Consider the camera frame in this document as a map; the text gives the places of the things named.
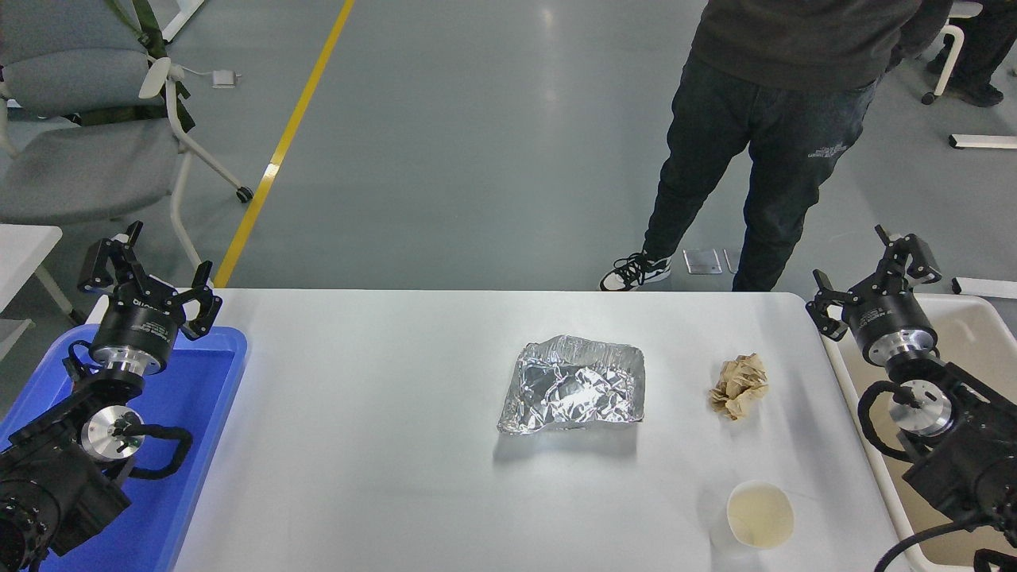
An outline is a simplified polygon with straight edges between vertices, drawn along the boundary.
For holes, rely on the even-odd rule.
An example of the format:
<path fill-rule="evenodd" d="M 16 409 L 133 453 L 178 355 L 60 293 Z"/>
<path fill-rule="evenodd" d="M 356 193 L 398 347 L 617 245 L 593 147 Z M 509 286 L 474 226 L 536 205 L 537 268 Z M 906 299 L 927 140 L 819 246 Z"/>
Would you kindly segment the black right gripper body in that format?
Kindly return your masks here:
<path fill-rule="evenodd" d="M 888 334 L 901 334 L 918 341 L 919 349 L 936 347 L 938 335 L 928 314 L 910 292 L 878 294 L 868 291 L 858 300 L 846 301 L 841 319 L 849 325 L 855 344 L 860 350 L 871 349 Z"/>

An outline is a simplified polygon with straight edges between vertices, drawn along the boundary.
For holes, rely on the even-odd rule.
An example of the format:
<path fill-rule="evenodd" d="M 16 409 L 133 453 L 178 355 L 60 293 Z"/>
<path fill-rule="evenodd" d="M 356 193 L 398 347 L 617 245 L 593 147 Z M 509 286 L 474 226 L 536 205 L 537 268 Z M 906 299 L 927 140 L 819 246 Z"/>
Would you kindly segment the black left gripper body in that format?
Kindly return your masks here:
<path fill-rule="evenodd" d="M 148 354 L 154 362 L 167 362 L 184 323 L 180 307 L 167 307 L 163 300 L 148 301 L 127 286 L 110 294 L 109 307 L 91 341 L 92 361 L 112 361 L 116 349 Z"/>

